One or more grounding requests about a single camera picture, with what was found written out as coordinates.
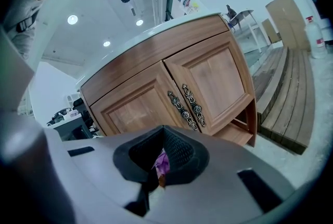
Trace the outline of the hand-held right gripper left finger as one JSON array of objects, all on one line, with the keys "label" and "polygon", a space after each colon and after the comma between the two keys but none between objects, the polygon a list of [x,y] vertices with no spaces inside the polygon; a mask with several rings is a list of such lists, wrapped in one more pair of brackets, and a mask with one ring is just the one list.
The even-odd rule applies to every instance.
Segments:
[{"label": "hand-held right gripper left finger", "polygon": [[77,183],[89,180],[97,190],[120,207],[137,202],[142,184],[125,179],[114,165],[113,155],[116,148],[149,131],[151,128],[97,139],[82,139],[63,143],[67,151],[92,147],[92,151],[71,157],[83,174]]}]

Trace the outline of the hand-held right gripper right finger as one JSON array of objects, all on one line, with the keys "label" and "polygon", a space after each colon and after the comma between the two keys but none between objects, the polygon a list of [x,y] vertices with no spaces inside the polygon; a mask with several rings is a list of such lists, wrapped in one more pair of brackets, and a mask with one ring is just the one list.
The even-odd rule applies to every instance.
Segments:
[{"label": "hand-held right gripper right finger", "polygon": [[188,184],[166,186],[145,215],[153,223],[249,223],[265,212],[241,180],[239,173],[253,171],[265,187],[284,202],[294,192],[292,184],[274,167],[236,143],[182,128],[175,131],[201,143],[210,155],[201,175]]}]

